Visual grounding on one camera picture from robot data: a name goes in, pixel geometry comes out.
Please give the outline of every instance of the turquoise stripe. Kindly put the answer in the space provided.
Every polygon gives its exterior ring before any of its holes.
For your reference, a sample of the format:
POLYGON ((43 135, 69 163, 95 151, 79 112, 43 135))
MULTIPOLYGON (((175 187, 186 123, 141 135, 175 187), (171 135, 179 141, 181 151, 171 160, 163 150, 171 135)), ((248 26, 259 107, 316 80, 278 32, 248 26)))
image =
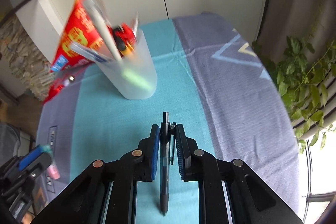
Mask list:
MULTIPOLYGON (((92 161, 118 160, 149 136, 162 112, 182 123, 186 135, 214 155, 208 124, 190 67, 171 20, 142 26, 157 71, 157 90, 142 101, 130 101, 109 82, 96 65, 82 80, 73 125, 70 179, 92 161)), ((154 183, 138 183, 137 223, 198 223, 198 184, 182 182, 177 161, 170 170, 169 211, 163 217, 159 169, 154 183)))

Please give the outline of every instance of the red package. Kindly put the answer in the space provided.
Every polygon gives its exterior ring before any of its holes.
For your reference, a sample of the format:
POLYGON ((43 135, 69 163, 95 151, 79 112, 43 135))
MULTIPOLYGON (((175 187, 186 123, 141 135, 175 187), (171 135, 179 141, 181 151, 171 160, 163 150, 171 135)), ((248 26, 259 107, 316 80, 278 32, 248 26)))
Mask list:
POLYGON ((60 71, 69 67, 80 66, 90 61, 70 49, 71 41, 97 50, 104 43, 82 5, 82 0, 75 0, 73 10, 61 35, 51 71, 60 71))

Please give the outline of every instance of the plastic container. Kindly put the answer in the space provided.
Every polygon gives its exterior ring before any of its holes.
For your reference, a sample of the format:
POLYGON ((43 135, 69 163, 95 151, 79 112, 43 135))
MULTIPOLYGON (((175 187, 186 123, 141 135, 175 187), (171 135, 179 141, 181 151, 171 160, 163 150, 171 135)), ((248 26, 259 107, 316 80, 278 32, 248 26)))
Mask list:
MULTIPOLYGON (((129 100, 152 96, 158 79, 145 36, 140 29, 137 32, 137 41, 134 54, 125 56, 122 61, 96 62, 118 91, 129 100)), ((98 52, 106 54, 103 48, 98 52)))

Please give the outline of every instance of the black pen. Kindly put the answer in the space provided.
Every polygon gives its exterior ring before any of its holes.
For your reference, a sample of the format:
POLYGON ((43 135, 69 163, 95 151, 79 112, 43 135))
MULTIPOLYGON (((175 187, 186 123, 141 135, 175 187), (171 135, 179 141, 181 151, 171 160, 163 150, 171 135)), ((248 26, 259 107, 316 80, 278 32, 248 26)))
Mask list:
POLYGON ((170 160, 170 123, 168 112, 163 112, 163 122, 160 128, 160 207, 165 216, 169 200, 169 160, 170 160))

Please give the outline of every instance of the blue label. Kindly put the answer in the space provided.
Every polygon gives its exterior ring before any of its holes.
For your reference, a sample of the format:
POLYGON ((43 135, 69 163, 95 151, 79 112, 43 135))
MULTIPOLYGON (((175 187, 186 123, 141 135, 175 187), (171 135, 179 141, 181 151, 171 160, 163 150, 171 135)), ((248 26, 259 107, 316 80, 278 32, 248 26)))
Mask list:
POLYGON ((64 67, 66 63, 68 63, 68 60, 63 55, 60 55, 56 60, 55 64, 51 67, 51 70, 59 71, 64 67))

